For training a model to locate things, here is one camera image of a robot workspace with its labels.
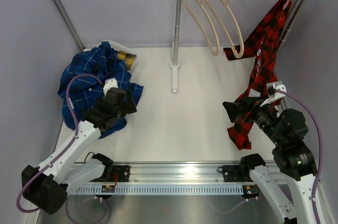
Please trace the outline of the yellow plaid shirt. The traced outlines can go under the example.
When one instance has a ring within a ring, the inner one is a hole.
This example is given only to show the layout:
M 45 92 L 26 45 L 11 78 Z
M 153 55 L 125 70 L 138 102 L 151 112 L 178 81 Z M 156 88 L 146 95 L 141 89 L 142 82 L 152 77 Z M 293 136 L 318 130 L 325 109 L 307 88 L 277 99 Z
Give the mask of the yellow plaid shirt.
M 117 58 L 124 61 L 128 70 L 132 70 L 137 62 L 138 56 L 125 51 L 118 51 Z

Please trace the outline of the blue plaid shirt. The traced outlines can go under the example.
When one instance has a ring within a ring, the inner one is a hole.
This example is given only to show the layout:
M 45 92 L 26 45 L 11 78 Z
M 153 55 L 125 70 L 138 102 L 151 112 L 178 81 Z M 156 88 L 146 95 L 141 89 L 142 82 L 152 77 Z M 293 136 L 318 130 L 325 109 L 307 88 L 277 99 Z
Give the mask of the blue plaid shirt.
M 108 42 L 102 41 L 90 50 L 76 54 L 71 63 L 65 68 L 61 75 L 58 95 L 63 99 L 62 118 L 66 126 L 75 129 L 75 123 L 66 100 L 66 90 L 71 79 L 77 75 L 84 76 L 76 79 L 70 87 L 70 105 L 73 108 L 77 120 L 81 120 L 85 111 L 93 106 L 99 97 L 104 96 L 102 85 L 93 77 L 85 74 L 95 75 L 101 82 L 110 78 L 116 78 L 118 87 L 133 95 L 137 105 L 144 87 L 132 83 L 131 71 L 127 70 L 124 61 L 117 58 L 116 51 Z

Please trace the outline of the white plastic basket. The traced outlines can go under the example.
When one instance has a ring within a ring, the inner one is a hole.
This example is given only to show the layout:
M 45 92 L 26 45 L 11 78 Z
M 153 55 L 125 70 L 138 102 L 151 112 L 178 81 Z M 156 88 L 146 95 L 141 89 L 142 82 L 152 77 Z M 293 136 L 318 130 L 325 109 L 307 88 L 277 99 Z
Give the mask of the white plastic basket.
M 120 44 L 120 43 L 117 43 L 115 41 L 112 41 L 112 40 L 105 40 L 105 42 L 108 42 L 109 45 L 116 51 L 116 53 L 118 51 L 125 51 L 125 52 L 128 52 L 128 53 L 131 53 L 131 54 L 135 54 L 134 52 L 131 51 L 130 48 Z

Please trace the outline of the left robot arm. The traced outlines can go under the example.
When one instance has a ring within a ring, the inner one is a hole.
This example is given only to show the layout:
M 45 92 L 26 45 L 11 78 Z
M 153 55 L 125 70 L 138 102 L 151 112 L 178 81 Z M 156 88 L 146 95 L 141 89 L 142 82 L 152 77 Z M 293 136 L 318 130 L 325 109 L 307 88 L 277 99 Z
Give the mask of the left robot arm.
M 28 165 L 21 173 L 21 197 L 48 214 L 56 213 L 69 194 L 90 181 L 108 181 L 114 176 L 114 162 L 95 154 L 85 164 L 73 168 L 80 155 L 114 123 L 137 111 L 129 90 L 110 88 L 89 108 L 68 138 L 38 166 Z

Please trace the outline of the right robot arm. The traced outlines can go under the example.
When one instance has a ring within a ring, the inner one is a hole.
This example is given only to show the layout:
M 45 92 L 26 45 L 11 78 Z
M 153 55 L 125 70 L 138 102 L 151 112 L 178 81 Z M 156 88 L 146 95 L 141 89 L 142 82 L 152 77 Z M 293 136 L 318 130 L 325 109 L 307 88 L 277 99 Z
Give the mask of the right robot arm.
M 242 102 L 223 102 L 231 122 L 245 118 L 254 122 L 274 143 L 272 150 L 279 171 L 285 176 L 292 198 L 284 194 L 271 178 L 269 169 L 259 154 L 241 158 L 239 174 L 253 181 L 264 194 L 278 223 L 328 223 L 325 207 L 318 199 L 320 162 L 304 143 L 308 133 L 303 113 L 285 109 L 277 115 L 274 101 L 287 96 L 278 90 L 272 98 L 246 97 Z

